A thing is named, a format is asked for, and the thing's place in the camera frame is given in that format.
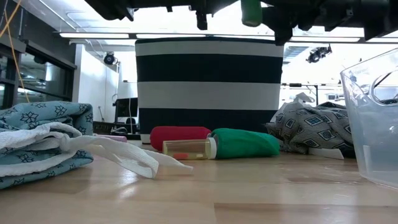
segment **striped fabric bin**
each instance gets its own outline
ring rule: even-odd
[[[222,37],[136,42],[141,139],[156,126],[266,132],[279,106],[283,46]]]

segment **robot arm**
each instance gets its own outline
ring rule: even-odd
[[[197,27],[207,30],[207,14],[214,14],[236,0],[85,0],[107,20],[134,20],[134,11],[148,7],[190,6],[196,11]],[[283,45],[298,26],[304,31],[323,26],[363,27],[365,40],[382,37],[398,29],[398,0],[261,0],[262,23],[275,32],[275,42]]]

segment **plastic bin handle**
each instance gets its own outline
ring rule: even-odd
[[[369,88],[369,97],[370,97],[370,99],[373,101],[373,102],[375,102],[375,104],[377,104],[377,105],[379,105],[379,106],[385,106],[385,107],[396,107],[396,106],[398,106],[398,103],[393,103],[393,104],[389,104],[389,105],[387,105],[387,104],[384,104],[384,103],[381,103],[380,102],[380,100],[375,96],[375,94],[374,94],[374,90],[375,90],[375,88],[377,87],[376,85],[377,84],[379,84],[379,81],[381,80],[381,78],[385,78],[385,76],[386,76],[387,74],[383,74],[383,75],[380,75],[380,76],[378,76],[373,82],[372,82],[372,85],[370,86],[370,88]]]

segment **window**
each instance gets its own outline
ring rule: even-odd
[[[6,78],[6,71],[7,71],[7,57],[0,55],[0,77]]]
[[[47,101],[64,101],[63,98],[59,98],[56,96],[47,95],[44,93],[39,93],[32,90],[25,90],[27,93],[27,97],[31,103],[35,102],[47,102]],[[18,88],[17,94],[17,103],[27,103],[25,91],[22,88]]]
[[[21,77],[27,89],[38,88],[56,94],[66,94],[66,71],[31,54],[21,55]]]
[[[4,101],[4,90],[6,89],[4,84],[0,84],[0,110],[5,109],[3,107],[3,101]]]

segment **green cylinder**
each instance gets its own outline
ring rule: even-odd
[[[270,157],[279,155],[279,142],[270,134],[220,128],[212,132],[216,140],[215,159]]]
[[[242,23],[245,26],[257,27],[262,22],[260,0],[241,0]]]

